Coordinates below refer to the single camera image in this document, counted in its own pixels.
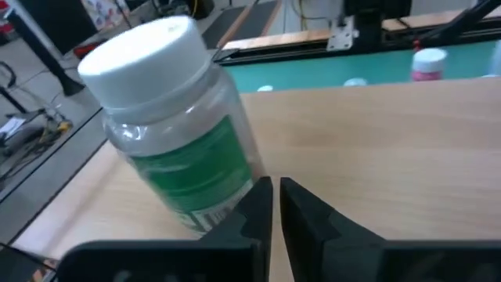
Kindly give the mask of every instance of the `bottle label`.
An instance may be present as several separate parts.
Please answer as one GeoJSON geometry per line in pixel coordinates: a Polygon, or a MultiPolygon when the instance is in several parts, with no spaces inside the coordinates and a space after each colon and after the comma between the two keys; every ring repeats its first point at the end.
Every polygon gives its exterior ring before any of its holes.
{"type": "Polygon", "coordinates": [[[420,71],[414,70],[411,73],[411,77],[412,77],[413,81],[441,80],[442,79],[442,72],[441,71],[435,71],[435,72],[430,72],[430,73],[424,73],[424,72],[420,72],[420,71]]]}
{"type": "Polygon", "coordinates": [[[182,223],[198,233],[220,223],[253,186],[229,116],[185,146],[130,160],[182,223]]]}

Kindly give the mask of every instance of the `clear plastic bottle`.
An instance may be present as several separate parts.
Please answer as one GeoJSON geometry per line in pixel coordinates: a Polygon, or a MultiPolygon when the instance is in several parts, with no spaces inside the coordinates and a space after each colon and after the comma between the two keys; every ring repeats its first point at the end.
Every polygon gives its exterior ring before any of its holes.
{"type": "Polygon", "coordinates": [[[217,225],[263,175],[236,86],[190,18],[126,31],[78,71],[111,143],[192,230],[217,225]]]}

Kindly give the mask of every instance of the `teal mat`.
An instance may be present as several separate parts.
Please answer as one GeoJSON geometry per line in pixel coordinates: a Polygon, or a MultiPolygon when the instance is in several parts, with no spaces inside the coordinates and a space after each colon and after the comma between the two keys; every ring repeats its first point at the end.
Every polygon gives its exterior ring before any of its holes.
{"type": "MultiPolygon", "coordinates": [[[[495,42],[445,47],[449,53],[446,79],[475,78],[487,74],[495,42]]],[[[370,85],[409,81],[413,51],[381,52],[278,63],[226,67],[241,92],[256,92],[263,85],[273,90],[341,86],[350,78],[365,78],[370,85]]]]}

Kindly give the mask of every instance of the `plastic bottle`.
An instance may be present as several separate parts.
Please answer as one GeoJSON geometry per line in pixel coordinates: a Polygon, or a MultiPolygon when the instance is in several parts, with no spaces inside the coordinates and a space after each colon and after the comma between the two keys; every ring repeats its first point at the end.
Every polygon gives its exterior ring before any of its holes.
{"type": "Polygon", "coordinates": [[[413,81],[441,80],[447,52],[438,48],[423,49],[413,57],[413,81]]]}
{"type": "Polygon", "coordinates": [[[189,17],[125,31],[78,73],[111,143],[190,229],[217,225],[263,175],[236,86],[189,17]]]}

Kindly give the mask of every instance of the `wooden table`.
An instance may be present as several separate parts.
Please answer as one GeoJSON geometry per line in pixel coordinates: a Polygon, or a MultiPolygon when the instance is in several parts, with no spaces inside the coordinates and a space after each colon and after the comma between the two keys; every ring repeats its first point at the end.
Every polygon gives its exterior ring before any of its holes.
{"type": "MultiPolygon", "coordinates": [[[[501,79],[243,94],[268,174],[389,239],[501,237],[501,79]]],[[[292,280],[275,194],[271,281],[292,280]]],[[[193,238],[110,144],[15,245],[193,238]]]]}

